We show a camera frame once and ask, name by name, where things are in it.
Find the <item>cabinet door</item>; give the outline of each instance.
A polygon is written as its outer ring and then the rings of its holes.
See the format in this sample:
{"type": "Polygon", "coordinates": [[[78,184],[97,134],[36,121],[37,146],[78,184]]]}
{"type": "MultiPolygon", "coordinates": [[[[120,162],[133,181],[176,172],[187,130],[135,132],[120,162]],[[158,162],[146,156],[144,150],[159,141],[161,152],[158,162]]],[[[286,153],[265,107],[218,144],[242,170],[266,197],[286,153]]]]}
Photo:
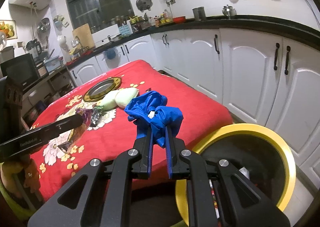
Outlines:
{"type": "Polygon", "coordinates": [[[299,166],[320,144],[320,52],[288,39],[283,46],[279,87],[266,126],[287,142],[299,166]]]}
{"type": "Polygon", "coordinates": [[[71,74],[73,75],[77,85],[81,86],[91,79],[101,75],[102,71],[96,58],[92,57],[71,69],[71,74]]]}
{"type": "Polygon", "coordinates": [[[190,70],[193,87],[222,103],[222,51],[217,52],[221,49],[219,30],[186,30],[184,34],[188,63],[193,66],[190,70]]]}
{"type": "Polygon", "coordinates": [[[156,53],[150,35],[125,43],[124,49],[129,61],[142,59],[148,62],[153,68],[158,67],[156,53]]]}
{"type": "Polygon", "coordinates": [[[169,31],[164,33],[164,42],[169,49],[170,61],[172,63],[173,76],[190,84],[191,69],[187,52],[187,42],[183,30],[169,31]]]}
{"type": "Polygon", "coordinates": [[[103,53],[96,56],[97,62],[103,73],[128,62],[128,57],[123,45],[116,47],[115,51],[116,56],[113,59],[105,58],[103,53]]]}
{"type": "Polygon", "coordinates": [[[164,36],[164,33],[155,33],[151,35],[151,38],[157,60],[159,61],[158,70],[162,69],[172,75],[172,57],[170,56],[168,45],[164,41],[164,36]]]}
{"type": "Polygon", "coordinates": [[[223,105],[248,123],[266,125],[279,83],[282,38],[249,30],[221,29],[223,105]]]}
{"type": "Polygon", "coordinates": [[[312,183],[320,188],[320,146],[316,148],[313,154],[300,166],[300,169],[312,181],[312,183]]]}

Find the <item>picture frame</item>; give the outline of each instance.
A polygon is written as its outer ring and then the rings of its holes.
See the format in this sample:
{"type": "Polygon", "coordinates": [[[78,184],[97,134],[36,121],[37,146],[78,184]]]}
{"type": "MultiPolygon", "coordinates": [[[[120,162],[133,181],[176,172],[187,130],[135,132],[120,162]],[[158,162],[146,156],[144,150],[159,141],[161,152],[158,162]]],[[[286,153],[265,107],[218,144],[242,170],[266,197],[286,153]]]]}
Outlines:
{"type": "Polygon", "coordinates": [[[0,31],[3,31],[6,34],[7,40],[18,38],[16,21],[0,20],[0,31]]]}

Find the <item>cutting board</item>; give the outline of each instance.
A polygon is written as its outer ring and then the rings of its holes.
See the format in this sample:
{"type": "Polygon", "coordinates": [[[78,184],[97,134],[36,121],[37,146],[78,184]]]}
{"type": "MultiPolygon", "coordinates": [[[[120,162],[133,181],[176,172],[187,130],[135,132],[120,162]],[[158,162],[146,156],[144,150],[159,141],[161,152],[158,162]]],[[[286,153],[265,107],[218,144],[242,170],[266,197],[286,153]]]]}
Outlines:
{"type": "Polygon", "coordinates": [[[85,24],[76,28],[75,30],[72,31],[72,34],[73,34],[73,38],[75,38],[76,36],[79,37],[83,47],[88,46],[90,49],[95,46],[89,24],[85,24]]]}

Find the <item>yellow bucket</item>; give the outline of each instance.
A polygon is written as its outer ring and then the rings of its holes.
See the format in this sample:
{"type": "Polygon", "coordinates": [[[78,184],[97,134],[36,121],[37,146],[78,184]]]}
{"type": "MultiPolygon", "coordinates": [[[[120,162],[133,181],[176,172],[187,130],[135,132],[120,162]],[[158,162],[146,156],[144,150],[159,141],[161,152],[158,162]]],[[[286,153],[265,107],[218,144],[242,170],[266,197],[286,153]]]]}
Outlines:
{"type": "MultiPolygon", "coordinates": [[[[227,159],[238,169],[246,167],[253,183],[260,181],[262,173],[274,174],[274,183],[268,185],[269,181],[262,179],[258,187],[281,211],[287,206],[295,185],[296,165],[289,146],[274,131],[249,123],[228,125],[206,136],[192,150],[211,161],[227,159]]],[[[178,180],[175,193],[178,210],[189,225],[186,187],[186,180],[178,180]]]]}

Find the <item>metal kettle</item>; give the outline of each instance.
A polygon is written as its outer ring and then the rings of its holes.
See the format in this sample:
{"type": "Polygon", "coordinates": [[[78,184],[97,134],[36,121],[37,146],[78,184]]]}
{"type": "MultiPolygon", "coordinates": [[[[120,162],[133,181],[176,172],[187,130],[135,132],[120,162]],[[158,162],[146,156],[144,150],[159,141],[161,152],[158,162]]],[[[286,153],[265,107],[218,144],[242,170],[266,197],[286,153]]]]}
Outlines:
{"type": "Polygon", "coordinates": [[[222,9],[222,13],[224,16],[227,16],[228,19],[231,19],[232,17],[235,17],[237,12],[236,12],[236,9],[233,9],[232,6],[230,5],[226,5],[223,7],[222,9]]]}

